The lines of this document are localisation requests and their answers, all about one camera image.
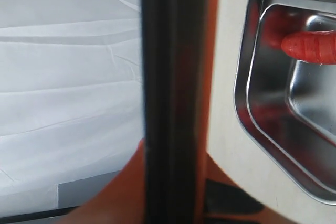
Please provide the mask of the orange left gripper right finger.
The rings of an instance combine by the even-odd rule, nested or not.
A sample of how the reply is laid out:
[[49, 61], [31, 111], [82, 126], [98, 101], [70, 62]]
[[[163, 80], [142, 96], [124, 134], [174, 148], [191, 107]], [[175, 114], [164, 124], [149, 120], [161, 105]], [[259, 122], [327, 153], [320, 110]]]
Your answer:
[[199, 223], [282, 223], [282, 216], [247, 194], [206, 155], [205, 193]]

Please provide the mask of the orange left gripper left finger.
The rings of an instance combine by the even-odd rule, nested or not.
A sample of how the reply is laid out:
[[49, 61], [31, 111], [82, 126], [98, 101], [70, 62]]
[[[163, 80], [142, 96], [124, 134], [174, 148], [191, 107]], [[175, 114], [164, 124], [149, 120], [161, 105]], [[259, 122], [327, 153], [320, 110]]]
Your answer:
[[143, 223], [144, 140], [117, 176], [95, 197], [58, 223]]

